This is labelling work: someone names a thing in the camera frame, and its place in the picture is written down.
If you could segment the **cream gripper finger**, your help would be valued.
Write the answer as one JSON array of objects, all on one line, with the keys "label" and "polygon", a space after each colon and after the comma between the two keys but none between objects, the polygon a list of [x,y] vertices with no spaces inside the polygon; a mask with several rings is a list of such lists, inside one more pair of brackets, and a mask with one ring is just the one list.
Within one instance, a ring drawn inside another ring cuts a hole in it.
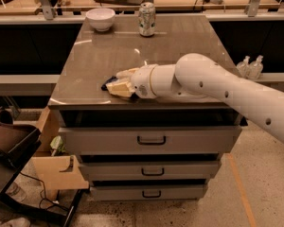
[{"label": "cream gripper finger", "polygon": [[111,95],[131,97],[135,90],[132,84],[126,79],[118,79],[106,84],[106,87]]},{"label": "cream gripper finger", "polygon": [[138,67],[119,71],[116,73],[116,77],[118,79],[130,78],[137,70],[138,70]]}]

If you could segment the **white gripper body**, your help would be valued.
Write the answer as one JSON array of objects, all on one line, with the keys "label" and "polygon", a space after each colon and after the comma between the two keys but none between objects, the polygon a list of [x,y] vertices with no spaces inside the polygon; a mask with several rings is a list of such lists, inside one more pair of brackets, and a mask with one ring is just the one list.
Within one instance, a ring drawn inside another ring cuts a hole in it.
[{"label": "white gripper body", "polygon": [[157,98],[151,88],[151,73],[156,64],[144,65],[138,68],[131,77],[131,84],[140,98]]}]

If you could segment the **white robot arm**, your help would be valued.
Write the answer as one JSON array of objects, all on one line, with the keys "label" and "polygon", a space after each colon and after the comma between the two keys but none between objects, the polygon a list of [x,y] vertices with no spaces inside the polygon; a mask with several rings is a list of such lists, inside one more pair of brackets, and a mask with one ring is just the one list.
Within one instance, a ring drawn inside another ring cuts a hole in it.
[{"label": "white robot arm", "polygon": [[215,98],[284,144],[284,93],[236,76],[202,54],[186,54],[174,64],[120,71],[105,86],[121,97],[178,102]]}]

